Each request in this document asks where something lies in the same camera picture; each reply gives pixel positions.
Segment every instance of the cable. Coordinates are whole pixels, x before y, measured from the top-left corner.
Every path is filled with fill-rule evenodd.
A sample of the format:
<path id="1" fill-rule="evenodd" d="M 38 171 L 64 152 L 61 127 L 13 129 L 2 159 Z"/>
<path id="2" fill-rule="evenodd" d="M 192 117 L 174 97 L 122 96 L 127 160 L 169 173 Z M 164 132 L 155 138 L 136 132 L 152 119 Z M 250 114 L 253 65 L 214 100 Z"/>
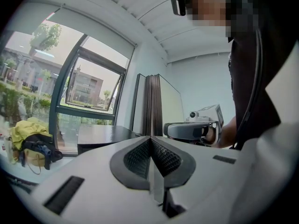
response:
<path id="1" fill-rule="evenodd" d="M 247 121 L 249 120 L 254 110 L 259 92 L 261 90 L 262 77 L 263 77 L 263 41 L 262 41 L 261 31 L 257 29 L 256 30 L 256 70 L 255 70 L 255 76 L 253 81 L 253 87 L 252 87 L 252 92 L 251 92 L 251 96 L 248 102 L 246 112 L 237 130 L 235 141 L 238 141 L 239 137 L 242 135 L 245 126 L 247 124 Z M 237 144 L 236 147 L 233 146 L 233 149 L 241 150 L 242 147 L 243 145 Z"/>

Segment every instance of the dark table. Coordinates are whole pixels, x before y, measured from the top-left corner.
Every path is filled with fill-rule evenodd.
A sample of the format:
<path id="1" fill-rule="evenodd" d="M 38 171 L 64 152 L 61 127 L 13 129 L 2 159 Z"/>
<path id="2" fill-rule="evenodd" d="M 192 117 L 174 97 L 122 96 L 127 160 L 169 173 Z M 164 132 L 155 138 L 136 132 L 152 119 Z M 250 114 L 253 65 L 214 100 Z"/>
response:
<path id="1" fill-rule="evenodd" d="M 81 125 L 78 134 L 78 154 L 136 137 L 133 131 L 123 126 Z"/>

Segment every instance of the yellow cloth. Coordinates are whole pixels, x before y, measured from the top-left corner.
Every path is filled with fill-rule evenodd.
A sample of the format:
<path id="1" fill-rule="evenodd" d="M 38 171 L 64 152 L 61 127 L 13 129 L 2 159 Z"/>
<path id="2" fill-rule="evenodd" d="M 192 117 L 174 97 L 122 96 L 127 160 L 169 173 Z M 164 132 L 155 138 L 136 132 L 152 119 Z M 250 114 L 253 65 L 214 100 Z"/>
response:
<path id="1" fill-rule="evenodd" d="M 27 119 L 27 121 L 31 122 L 31 123 L 35 123 L 41 126 L 44 126 L 47 130 L 47 133 L 49 132 L 49 125 L 46 122 L 41 121 L 40 119 L 36 118 L 36 117 L 30 117 Z"/>
<path id="2" fill-rule="evenodd" d="M 44 126 L 25 120 L 16 123 L 15 127 L 10 128 L 10 132 L 13 146 L 19 150 L 21 149 L 22 142 L 30 135 L 40 133 L 42 135 L 52 137 Z"/>

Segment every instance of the glass window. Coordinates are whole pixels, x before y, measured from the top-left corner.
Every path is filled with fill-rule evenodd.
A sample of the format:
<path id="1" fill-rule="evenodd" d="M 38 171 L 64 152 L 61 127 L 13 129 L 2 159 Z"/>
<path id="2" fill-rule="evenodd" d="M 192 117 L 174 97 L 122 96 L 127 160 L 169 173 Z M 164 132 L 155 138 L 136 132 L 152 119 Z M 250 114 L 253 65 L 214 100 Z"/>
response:
<path id="1" fill-rule="evenodd" d="M 90 111 L 113 113 L 120 75 L 78 58 L 66 79 L 60 104 Z"/>
<path id="2" fill-rule="evenodd" d="M 78 132 L 81 124 L 112 125 L 112 120 L 57 114 L 57 144 L 59 150 L 77 152 Z"/>
<path id="3" fill-rule="evenodd" d="M 116 50 L 99 42 L 98 40 L 89 37 L 83 45 L 84 48 L 102 56 L 106 59 L 120 65 L 121 67 L 127 68 L 129 59 L 118 53 Z"/>
<path id="4" fill-rule="evenodd" d="M 48 126 L 54 85 L 82 35 L 50 21 L 32 35 L 13 33 L 0 57 L 1 115 L 11 127 L 31 117 Z"/>

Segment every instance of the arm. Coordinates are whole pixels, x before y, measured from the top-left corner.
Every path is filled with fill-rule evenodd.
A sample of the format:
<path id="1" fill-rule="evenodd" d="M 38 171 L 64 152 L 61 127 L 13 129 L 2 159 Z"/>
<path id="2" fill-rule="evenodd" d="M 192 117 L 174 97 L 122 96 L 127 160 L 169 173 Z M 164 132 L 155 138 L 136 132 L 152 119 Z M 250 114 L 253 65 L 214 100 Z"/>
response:
<path id="1" fill-rule="evenodd" d="M 221 139 L 215 147 L 224 148 L 224 147 L 229 147 L 234 145 L 236 134 L 237 134 L 237 123 L 235 117 L 233 117 L 232 120 L 222 128 Z M 215 138 L 216 138 L 215 129 L 210 128 L 209 132 L 206 135 L 206 139 L 210 143 L 213 143 L 215 141 Z"/>

